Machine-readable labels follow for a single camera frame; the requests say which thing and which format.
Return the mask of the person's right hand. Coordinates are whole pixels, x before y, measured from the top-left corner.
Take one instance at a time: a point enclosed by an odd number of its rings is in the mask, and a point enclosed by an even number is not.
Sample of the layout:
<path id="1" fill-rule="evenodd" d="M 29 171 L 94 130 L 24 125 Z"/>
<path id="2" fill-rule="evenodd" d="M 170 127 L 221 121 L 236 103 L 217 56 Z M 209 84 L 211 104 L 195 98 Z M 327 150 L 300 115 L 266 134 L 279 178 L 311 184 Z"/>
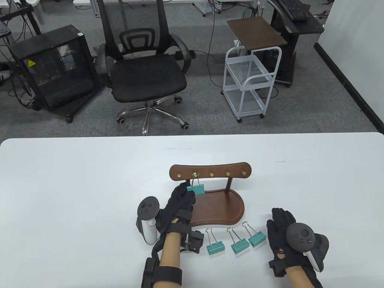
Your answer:
<path id="1" fill-rule="evenodd" d="M 274 258 L 269 262 L 276 277 L 283 277 L 286 268 L 310 266 L 307 257 L 295 251 L 287 241 L 287 229 L 296 219 L 291 212 L 282 208 L 272 208 L 272 219 L 267 221 L 268 241 Z"/>

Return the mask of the person's left hand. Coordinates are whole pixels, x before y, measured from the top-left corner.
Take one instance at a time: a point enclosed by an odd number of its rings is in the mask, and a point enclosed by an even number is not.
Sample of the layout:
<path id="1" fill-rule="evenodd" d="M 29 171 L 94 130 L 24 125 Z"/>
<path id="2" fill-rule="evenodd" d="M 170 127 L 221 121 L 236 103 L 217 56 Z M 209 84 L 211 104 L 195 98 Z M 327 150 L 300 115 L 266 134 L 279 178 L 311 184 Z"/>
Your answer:
<path id="1" fill-rule="evenodd" d="M 188 191 L 189 183 L 184 181 L 174 188 L 164 209 L 160 209 L 156 219 L 156 227 L 160 234 L 163 234 L 170 226 L 171 222 L 177 218 L 180 210 L 189 211 L 188 216 L 192 216 L 193 205 L 196 202 L 194 191 Z"/>

